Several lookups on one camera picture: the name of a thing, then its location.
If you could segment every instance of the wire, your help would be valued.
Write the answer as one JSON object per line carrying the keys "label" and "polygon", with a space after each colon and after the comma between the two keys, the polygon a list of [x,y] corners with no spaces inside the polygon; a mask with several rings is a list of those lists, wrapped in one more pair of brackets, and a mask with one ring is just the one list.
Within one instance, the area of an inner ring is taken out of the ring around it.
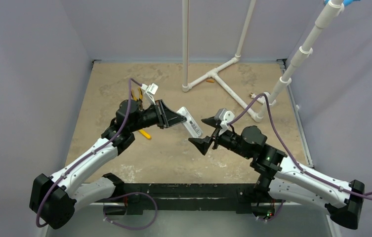
{"label": "wire", "polygon": [[[276,137],[279,139],[279,141],[280,141],[280,143],[282,144],[282,146],[284,147],[284,149],[286,150],[286,152],[289,154],[289,157],[290,157],[290,159],[293,161],[293,163],[295,164],[295,166],[296,167],[298,167],[298,169],[300,170],[300,171],[302,171],[303,170],[303,168],[299,165],[299,163],[296,161],[296,159],[295,159],[295,157],[292,155],[292,153],[290,152],[290,150],[288,149],[288,147],[285,145],[285,143],[284,143],[284,141],[282,140],[282,138],[280,137],[280,135],[279,135],[279,133],[277,132],[277,130],[276,130],[276,127],[275,127],[275,124],[273,123],[273,118],[272,118],[272,113],[271,113],[271,111],[270,111],[270,104],[269,104],[269,99],[268,99],[268,97],[267,97],[267,95],[266,94],[264,94],[264,93],[260,93],[260,94],[258,94],[252,101],[251,101],[251,103],[249,103],[249,105],[244,109],[244,111],[240,114],[240,115],[238,115],[234,120],[232,120],[230,123],[228,123],[228,125],[231,125],[231,124],[233,124],[233,123],[235,123],[236,121],[238,121],[249,109],[250,109],[250,107],[254,104],[254,102],[258,99],[258,98],[260,98],[260,97],[264,97],[264,99],[266,100],[266,105],[267,105],[267,112],[268,112],[268,115],[269,115],[269,120],[270,120],[270,124],[272,125],[272,129],[273,129],[273,131],[275,132],[275,134],[276,134]],[[306,175],[308,175],[308,176],[310,176],[310,177],[312,177],[312,178],[314,178],[314,179],[316,179],[316,180],[318,180],[318,181],[320,181],[320,182],[322,182],[322,183],[325,183],[325,184],[327,184],[327,185],[329,185],[329,186],[331,186],[331,187],[333,187],[333,188],[336,188],[336,189],[341,189],[340,188],[340,186],[338,186],[338,185],[336,185],[336,184],[333,184],[332,182],[329,182],[329,181],[327,181],[327,180],[325,180],[325,179],[323,179],[323,178],[320,178],[320,177],[318,177],[318,176],[316,176],[316,175],[314,175],[314,174],[312,174],[312,173],[310,173],[310,172],[308,172],[308,171],[305,171],[304,172]],[[351,191],[351,190],[347,190],[347,189],[341,189],[343,192],[345,192],[345,193],[348,193],[348,194],[351,194],[351,195],[355,195],[355,196],[358,196],[358,197],[360,197],[360,198],[364,198],[364,199],[368,199],[368,200],[372,200],[372,197],[369,197],[370,195],[372,195],[372,192],[370,192],[370,193],[367,193],[367,194],[358,194],[358,193],[356,193],[356,192],[353,192],[353,191]]]}
{"label": "wire", "polygon": [[112,198],[109,198],[107,200],[108,201],[117,200],[117,199],[124,198],[124,197],[131,196],[131,195],[144,195],[147,198],[149,198],[152,201],[152,203],[154,204],[155,214],[154,214],[154,217],[152,218],[152,220],[148,224],[146,224],[145,226],[141,226],[141,227],[130,227],[130,226],[125,226],[125,225],[122,225],[120,223],[114,222],[114,221],[110,220],[109,217],[106,215],[106,212],[104,211],[104,207],[103,207],[103,215],[104,215],[104,220],[103,221],[106,220],[106,221],[108,221],[109,223],[111,223],[115,226],[119,226],[119,227],[122,227],[124,229],[131,230],[131,231],[140,231],[140,230],[143,230],[143,229],[146,229],[146,228],[150,227],[155,222],[155,220],[157,219],[157,213],[158,213],[157,203],[155,202],[155,200],[150,195],[148,195],[146,193],[141,193],[141,192],[134,192],[134,193],[121,195],[121,196],[118,196],[118,197],[112,197]]}
{"label": "wire", "polygon": [[[133,81],[135,84],[137,84],[138,86],[141,86],[142,83],[139,83],[137,82],[136,80],[130,78],[129,79],[129,82],[128,82],[128,85],[129,85],[129,96],[128,96],[128,100],[127,100],[127,109],[126,109],[126,116],[125,118],[123,119],[123,122],[119,128],[119,130],[116,132],[116,134],[110,138],[109,141],[107,141],[106,143],[104,143],[103,145],[101,145],[100,147],[98,147],[97,149],[95,149],[95,152],[101,150],[102,148],[106,147],[108,144],[110,144],[111,142],[113,142],[113,140],[116,139],[117,136],[119,136],[119,134],[122,132],[122,129],[123,127],[125,126],[126,122],[127,122],[127,117],[129,115],[129,110],[130,110],[130,104],[131,104],[131,81]],[[93,152],[90,152],[88,154],[86,154],[85,156],[83,156],[81,159],[79,159],[76,163],[74,163],[74,165],[72,165],[71,167],[69,167],[67,169],[67,171],[65,171],[56,181],[55,183],[53,183],[53,185],[50,187],[50,189],[46,192],[46,195],[43,197],[40,205],[39,205],[39,208],[38,208],[38,211],[36,213],[36,226],[41,228],[41,227],[45,227],[47,225],[47,223],[44,223],[44,224],[41,224],[40,223],[40,218],[41,218],[41,211],[43,210],[43,206],[44,204],[46,203],[46,200],[47,198],[50,196],[50,194],[52,193],[52,191],[56,188],[56,186],[58,186],[59,182],[61,182],[64,177],[66,177],[69,173],[71,173],[71,171],[73,169],[75,169],[79,164],[81,164],[84,160],[86,160],[88,157],[90,157],[91,155],[93,155]]]}
{"label": "wire", "polygon": [[273,219],[275,219],[278,216],[278,214],[282,210],[283,203],[285,203],[285,200],[282,200],[282,202],[280,203],[280,206],[279,206],[278,210],[275,211],[275,214],[272,217],[270,217],[270,219],[268,219],[267,222],[272,221]]}
{"label": "wire", "polygon": [[275,219],[278,214],[280,213],[280,211],[282,210],[282,207],[283,207],[283,203],[285,203],[286,200],[282,200],[282,202],[280,203],[280,206],[278,208],[277,211],[275,211],[275,214],[273,216],[271,216],[269,219],[266,219],[268,216],[265,216],[263,219],[257,219],[258,221],[262,221],[262,222],[269,222],[269,221],[272,221],[273,219]]}

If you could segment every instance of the yellow object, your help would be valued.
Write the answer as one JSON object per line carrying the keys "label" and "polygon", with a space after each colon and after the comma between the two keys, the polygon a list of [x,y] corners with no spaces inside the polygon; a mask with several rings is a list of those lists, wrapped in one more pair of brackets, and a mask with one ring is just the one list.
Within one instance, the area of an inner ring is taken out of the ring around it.
{"label": "yellow object", "polygon": [[146,131],[144,131],[143,129],[140,129],[138,130],[138,132],[140,134],[142,134],[142,136],[144,136],[146,139],[150,140],[151,139],[151,135],[149,135]]}
{"label": "yellow object", "polygon": [[133,89],[131,90],[131,93],[132,93],[132,99],[133,99],[133,100],[141,100],[141,101],[142,101],[143,95],[142,95],[142,90],[141,90],[140,87],[138,87],[138,91],[139,91],[139,98],[137,98],[137,97],[135,96],[135,92],[134,92],[134,90],[133,90]]}
{"label": "yellow object", "polygon": [[[135,93],[134,93],[134,90],[132,89],[130,92],[131,92],[131,95],[132,95],[132,99],[135,100],[135,101],[140,101],[140,108],[142,110],[142,98],[143,98],[143,95],[142,95],[142,90],[140,87],[138,87],[138,91],[139,91],[139,98],[137,98],[135,96]],[[150,140],[151,139],[151,135],[149,135],[146,131],[144,131],[143,129],[140,129],[138,130],[138,132],[140,134],[142,134],[142,136],[144,136],[146,139]]]}

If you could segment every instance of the black metal base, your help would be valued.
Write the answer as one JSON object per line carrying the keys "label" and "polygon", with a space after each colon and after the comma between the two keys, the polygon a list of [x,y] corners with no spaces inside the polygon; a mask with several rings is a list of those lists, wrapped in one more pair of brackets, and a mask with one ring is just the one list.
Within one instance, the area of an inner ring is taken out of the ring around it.
{"label": "black metal base", "polygon": [[[255,204],[273,202],[267,193],[266,195],[257,193],[254,188],[256,184],[126,184],[121,183],[121,180],[113,174],[104,176],[118,182],[113,197],[133,192],[147,193],[157,203],[158,210],[235,211],[237,214],[262,215]],[[126,200],[121,198],[113,202],[126,202]],[[129,196],[127,208],[109,207],[105,211],[109,215],[125,214],[118,209],[125,210],[127,215],[141,215],[144,210],[153,210],[154,205],[145,196]]]}

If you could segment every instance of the black rubber tip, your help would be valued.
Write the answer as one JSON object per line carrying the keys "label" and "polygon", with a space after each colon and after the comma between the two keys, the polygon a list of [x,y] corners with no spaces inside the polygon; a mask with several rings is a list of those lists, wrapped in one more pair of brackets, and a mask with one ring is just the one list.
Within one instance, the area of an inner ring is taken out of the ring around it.
{"label": "black rubber tip", "polygon": [[189,138],[189,142],[191,142],[195,147],[202,153],[202,155],[206,155],[207,151],[209,150],[211,139],[210,137],[206,136],[205,138]]}
{"label": "black rubber tip", "polygon": [[217,125],[218,121],[215,120],[215,117],[203,118],[202,122],[211,127],[219,128],[219,126]]}

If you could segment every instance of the yellow handle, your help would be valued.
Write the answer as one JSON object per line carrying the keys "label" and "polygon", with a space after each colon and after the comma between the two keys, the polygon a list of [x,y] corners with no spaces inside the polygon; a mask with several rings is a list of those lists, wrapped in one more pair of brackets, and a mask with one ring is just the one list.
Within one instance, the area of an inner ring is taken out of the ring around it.
{"label": "yellow handle", "polygon": [[140,130],[138,130],[138,132],[139,132],[140,134],[142,134],[144,137],[146,137],[146,139],[148,139],[148,140],[151,139],[151,135],[149,135],[146,131],[140,129]]}

